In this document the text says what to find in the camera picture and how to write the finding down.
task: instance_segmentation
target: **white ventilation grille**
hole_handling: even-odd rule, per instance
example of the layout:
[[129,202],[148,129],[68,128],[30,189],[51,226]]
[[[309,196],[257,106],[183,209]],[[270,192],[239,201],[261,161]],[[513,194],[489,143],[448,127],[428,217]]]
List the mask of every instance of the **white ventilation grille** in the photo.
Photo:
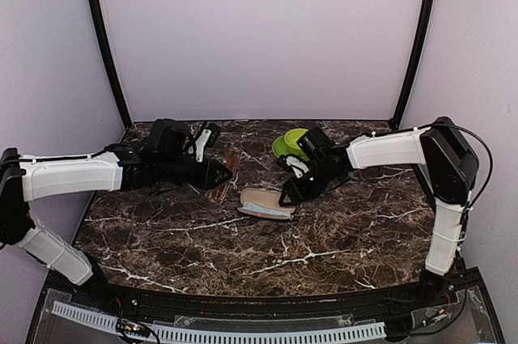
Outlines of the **white ventilation grille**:
[[[52,314],[89,326],[107,333],[117,334],[115,327],[117,318],[99,312],[91,312],[83,308],[54,302]],[[166,343],[192,344],[342,344],[365,342],[377,338],[385,338],[384,323],[352,326],[348,328],[313,330],[292,333],[234,333],[213,332],[173,328],[166,325],[153,324],[151,328]],[[155,342],[153,337],[148,342]]]

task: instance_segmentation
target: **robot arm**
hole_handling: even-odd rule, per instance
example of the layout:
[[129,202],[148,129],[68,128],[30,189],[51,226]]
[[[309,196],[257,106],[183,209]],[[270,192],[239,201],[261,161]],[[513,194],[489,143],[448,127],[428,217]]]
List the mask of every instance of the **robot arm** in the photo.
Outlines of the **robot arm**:
[[435,196],[435,225],[425,269],[444,276],[462,241],[465,212],[478,171],[478,158],[465,138],[442,117],[427,128],[361,136],[336,146],[320,129],[298,142],[312,168],[282,188],[279,205],[298,205],[318,197],[332,180],[346,180],[355,169],[391,164],[427,165]]
[[[210,125],[198,135],[201,139],[187,142],[193,137],[186,125],[163,119],[154,123],[145,142],[114,144],[93,155],[35,157],[7,149],[0,158],[0,243],[26,250],[74,285],[85,286],[92,301],[109,302],[102,290],[92,294],[106,282],[100,267],[48,229],[28,203],[64,193],[134,190],[160,181],[213,189],[232,177],[217,160],[203,158],[203,149],[218,135],[218,127]],[[190,155],[197,144],[201,150]]]

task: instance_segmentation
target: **black frame pole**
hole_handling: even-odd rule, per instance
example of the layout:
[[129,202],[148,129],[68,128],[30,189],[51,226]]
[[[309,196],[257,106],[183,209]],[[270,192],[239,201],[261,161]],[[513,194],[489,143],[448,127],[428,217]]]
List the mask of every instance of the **black frame pole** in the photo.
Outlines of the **black frame pole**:
[[408,67],[406,68],[405,80],[401,88],[399,100],[397,101],[396,111],[392,119],[388,121],[393,130],[398,130],[403,115],[405,114],[406,105],[408,104],[412,86],[414,85],[415,75],[418,71],[419,60],[421,59],[422,47],[427,36],[428,23],[430,22],[431,7],[434,0],[422,0],[421,12],[419,13],[419,21],[417,31],[415,32],[414,45]]
[[121,115],[124,127],[128,129],[133,122],[131,121],[130,111],[128,110],[128,106],[124,100],[121,83],[119,82],[117,71],[115,69],[112,50],[110,49],[106,27],[104,26],[103,13],[100,8],[100,0],[88,0],[88,2],[90,3],[91,18],[94,23],[94,28],[96,29],[97,42],[99,43],[100,53],[103,57],[106,75],[108,76],[113,97],[115,98],[117,109]]

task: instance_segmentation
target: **marble tabletop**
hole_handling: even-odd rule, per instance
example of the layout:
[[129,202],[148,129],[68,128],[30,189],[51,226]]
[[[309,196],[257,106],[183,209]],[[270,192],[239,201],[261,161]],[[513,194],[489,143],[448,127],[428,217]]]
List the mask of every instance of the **marble tabletop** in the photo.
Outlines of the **marble tabletop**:
[[[190,122],[198,127],[199,122]],[[197,295],[319,295],[413,282],[430,243],[433,213],[407,166],[352,173],[342,187],[299,206],[279,222],[241,214],[246,187],[280,189],[272,142],[295,127],[320,126],[335,142],[389,130],[381,121],[220,121],[206,153],[240,165],[223,202],[190,185],[98,192],[75,246],[112,283]],[[125,142],[146,137],[135,124]]]

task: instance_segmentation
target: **tan pouch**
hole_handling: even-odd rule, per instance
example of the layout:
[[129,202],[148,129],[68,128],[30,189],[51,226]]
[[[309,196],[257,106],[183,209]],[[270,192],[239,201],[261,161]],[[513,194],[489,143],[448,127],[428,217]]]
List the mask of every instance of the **tan pouch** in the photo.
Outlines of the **tan pouch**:
[[278,204],[280,192],[246,188],[241,192],[241,213],[264,219],[289,220],[295,211],[294,206],[283,207]]

